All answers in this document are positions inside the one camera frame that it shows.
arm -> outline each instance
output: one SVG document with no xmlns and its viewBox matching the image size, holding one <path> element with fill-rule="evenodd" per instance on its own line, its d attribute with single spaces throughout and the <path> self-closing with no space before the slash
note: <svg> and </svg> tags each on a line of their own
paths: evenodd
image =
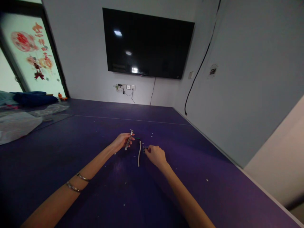
<svg viewBox="0 0 304 228">
<path fill-rule="evenodd" d="M 159 148 L 159 146 L 150 145 L 148 150 L 145 149 L 145 154 L 166 177 L 184 212 L 184 216 L 189 226 L 191 228 L 215 228 L 203 209 L 199 206 L 197 201 L 193 198 L 190 192 L 186 189 L 186 187 L 174 173 L 170 165 L 167 163 L 165 152 Z"/>
<path fill-rule="evenodd" d="M 101 151 L 79 173 L 87 179 L 92 179 L 114 153 L 118 152 L 122 147 L 125 147 L 129 137 L 130 133 L 120 134 L 114 142 Z M 87 181 L 82 180 L 76 175 L 70 179 L 70 183 L 81 190 L 88 184 Z M 21 225 L 21 227 L 55 227 L 62 216 L 78 198 L 79 194 L 80 193 L 71 190 L 66 184 L 64 184 L 49 198 L 47 198 Z"/>
</svg>

silver bracelet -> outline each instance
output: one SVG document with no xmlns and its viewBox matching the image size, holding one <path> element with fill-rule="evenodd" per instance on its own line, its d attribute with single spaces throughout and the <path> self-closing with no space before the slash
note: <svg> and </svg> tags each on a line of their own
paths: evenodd
<svg viewBox="0 0 304 228">
<path fill-rule="evenodd" d="M 80 178 L 83 179 L 84 181 L 87 181 L 87 182 L 90 181 L 90 179 L 87 179 L 87 178 L 81 176 L 79 173 L 76 173 L 76 176 L 80 177 Z"/>
<path fill-rule="evenodd" d="M 82 191 L 81 189 L 76 188 L 73 185 L 71 185 L 71 183 L 69 181 L 66 183 L 66 185 L 75 192 L 81 193 L 81 191 Z"/>
</svg>

white stick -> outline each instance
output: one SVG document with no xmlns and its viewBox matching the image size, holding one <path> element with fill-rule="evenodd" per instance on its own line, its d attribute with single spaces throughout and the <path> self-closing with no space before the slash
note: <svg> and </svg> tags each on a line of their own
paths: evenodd
<svg viewBox="0 0 304 228">
<path fill-rule="evenodd" d="M 139 167 L 139 156 L 140 156 L 140 151 L 142 150 L 142 142 L 140 141 L 140 147 L 139 147 L 139 153 L 138 153 L 138 167 Z"/>
</svg>

black cable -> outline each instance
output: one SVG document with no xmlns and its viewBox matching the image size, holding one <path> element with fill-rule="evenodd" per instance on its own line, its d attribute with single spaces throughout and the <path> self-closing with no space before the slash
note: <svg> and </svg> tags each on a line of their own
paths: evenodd
<svg viewBox="0 0 304 228">
<path fill-rule="evenodd" d="M 200 68 L 201 68 L 202 65 L 203 65 L 203 62 L 204 62 L 204 60 L 205 60 L 205 58 L 206 58 L 206 55 L 207 55 L 207 53 L 208 53 L 208 50 L 209 50 L 209 47 L 210 47 L 210 44 L 211 44 L 211 41 L 212 41 L 212 38 L 213 38 L 213 34 L 214 34 L 214 30 L 215 30 L 215 25 L 216 25 L 216 16 L 217 16 L 217 14 L 218 14 L 220 4 L 221 4 L 221 0 L 219 0 L 219 2 L 218 2 L 218 10 L 216 11 L 215 23 L 214 23 L 214 27 L 213 27 L 213 31 L 212 31 L 212 36 L 211 36 L 209 45 L 208 45 L 208 47 L 207 47 L 207 50 L 206 50 L 205 56 L 204 56 L 204 58 L 203 58 L 203 61 L 202 61 L 202 63 L 201 63 L 200 66 L 199 66 L 199 70 L 197 71 L 196 76 L 195 76 L 195 78 L 194 78 L 194 80 L 193 80 L 193 82 L 192 82 L 191 88 L 190 88 L 190 90 L 189 90 L 189 93 L 188 93 L 188 96 L 187 96 L 187 99 L 186 99 L 186 102 L 185 102 L 185 108 L 184 108 L 184 109 L 185 109 L 185 115 L 187 115 L 187 112 L 186 112 L 186 105 L 187 105 L 187 101 L 188 101 L 189 94 L 190 94 L 190 92 L 191 92 L 191 90 L 192 90 L 192 87 L 193 87 L 193 84 L 194 84 L 194 82 L 195 82 L 195 79 L 196 79 L 197 75 L 199 74 Z"/>
<path fill-rule="evenodd" d="M 154 92 L 155 81 L 156 81 L 156 77 L 155 77 L 155 79 L 154 79 L 154 85 L 153 85 L 153 90 L 152 90 L 152 95 L 151 95 L 150 105 L 151 105 L 151 102 L 152 102 L 152 96 L 153 96 L 153 92 Z"/>
<path fill-rule="evenodd" d="M 134 100 L 133 100 L 133 89 L 132 89 L 132 97 L 131 97 L 131 99 L 132 99 L 132 101 L 134 102 Z M 135 103 L 135 102 L 134 102 Z"/>
</svg>

black tv screen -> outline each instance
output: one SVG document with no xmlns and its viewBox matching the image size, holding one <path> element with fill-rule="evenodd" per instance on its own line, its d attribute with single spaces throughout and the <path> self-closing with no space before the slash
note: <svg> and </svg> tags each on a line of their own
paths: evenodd
<svg viewBox="0 0 304 228">
<path fill-rule="evenodd" d="M 103 8 L 108 71 L 181 79 L 193 22 Z"/>
</svg>

